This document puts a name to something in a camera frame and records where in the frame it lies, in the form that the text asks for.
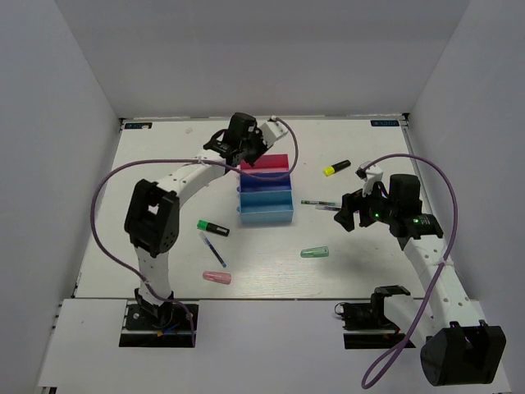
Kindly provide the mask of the yellow highlighter marker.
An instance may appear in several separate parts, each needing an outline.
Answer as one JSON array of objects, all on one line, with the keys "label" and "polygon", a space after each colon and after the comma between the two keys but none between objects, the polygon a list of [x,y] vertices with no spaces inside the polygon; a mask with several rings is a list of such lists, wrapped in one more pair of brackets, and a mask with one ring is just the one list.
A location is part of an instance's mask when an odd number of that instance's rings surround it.
[{"label": "yellow highlighter marker", "polygon": [[332,164],[331,166],[329,167],[326,167],[324,170],[323,170],[323,175],[324,176],[332,176],[332,175],[335,175],[337,172],[340,172],[348,167],[351,166],[351,162],[349,160],[343,160],[341,162],[338,162],[338,163],[335,163],[335,164]]}]

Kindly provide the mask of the green highlighter marker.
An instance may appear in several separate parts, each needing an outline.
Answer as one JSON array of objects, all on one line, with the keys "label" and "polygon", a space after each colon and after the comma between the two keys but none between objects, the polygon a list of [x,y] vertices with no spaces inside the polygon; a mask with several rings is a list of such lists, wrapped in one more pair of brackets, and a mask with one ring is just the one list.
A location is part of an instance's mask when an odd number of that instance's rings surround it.
[{"label": "green highlighter marker", "polygon": [[229,228],[219,226],[215,223],[204,221],[204,220],[198,221],[197,228],[200,231],[205,231],[205,232],[209,232],[209,233],[219,235],[219,236],[224,236],[224,237],[228,237],[230,234]]}]

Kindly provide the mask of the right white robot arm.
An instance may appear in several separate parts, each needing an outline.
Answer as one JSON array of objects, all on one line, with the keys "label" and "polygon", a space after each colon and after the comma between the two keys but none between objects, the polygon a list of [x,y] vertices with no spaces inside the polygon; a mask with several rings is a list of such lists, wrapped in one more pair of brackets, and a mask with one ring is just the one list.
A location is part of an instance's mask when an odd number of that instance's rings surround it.
[{"label": "right white robot arm", "polygon": [[444,259],[444,233],[422,211],[420,182],[395,174],[343,195],[334,219],[346,231],[384,223],[426,290],[418,303],[401,285],[379,286],[368,305],[344,307],[349,330],[397,329],[420,350],[422,371],[435,386],[492,383],[506,345],[501,327],[487,324],[473,307],[454,264]]}]

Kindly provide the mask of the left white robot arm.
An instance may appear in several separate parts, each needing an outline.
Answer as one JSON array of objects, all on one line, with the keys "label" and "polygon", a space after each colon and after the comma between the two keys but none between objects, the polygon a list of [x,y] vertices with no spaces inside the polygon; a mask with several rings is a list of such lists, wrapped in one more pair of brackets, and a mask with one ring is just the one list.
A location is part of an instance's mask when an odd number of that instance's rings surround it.
[{"label": "left white robot arm", "polygon": [[154,327],[163,328],[173,318],[168,256],[179,235],[182,206],[230,167],[242,162],[253,166],[285,134],[273,119],[258,124],[254,117],[237,112],[191,163],[157,181],[135,185],[124,228],[139,263],[141,283],[135,299]]}]

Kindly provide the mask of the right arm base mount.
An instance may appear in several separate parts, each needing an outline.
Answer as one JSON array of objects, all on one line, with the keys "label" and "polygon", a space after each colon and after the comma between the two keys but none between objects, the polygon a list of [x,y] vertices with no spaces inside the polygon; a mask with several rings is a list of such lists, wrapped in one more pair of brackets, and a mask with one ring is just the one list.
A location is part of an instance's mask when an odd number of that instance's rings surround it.
[{"label": "right arm base mount", "polygon": [[335,305],[334,314],[343,322],[346,350],[388,350],[404,339],[394,323],[372,315],[370,303],[340,302]]}]

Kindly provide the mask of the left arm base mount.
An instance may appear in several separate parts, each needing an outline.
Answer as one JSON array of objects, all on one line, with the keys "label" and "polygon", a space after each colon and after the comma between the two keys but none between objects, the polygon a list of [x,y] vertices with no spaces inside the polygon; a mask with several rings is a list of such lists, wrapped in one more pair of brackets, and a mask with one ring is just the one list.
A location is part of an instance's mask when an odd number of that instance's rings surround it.
[{"label": "left arm base mount", "polygon": [[173,305],[164,320],[155,319],[137,304],[128,304],[118,346],[120,348],[192,348],[190,320]]}]

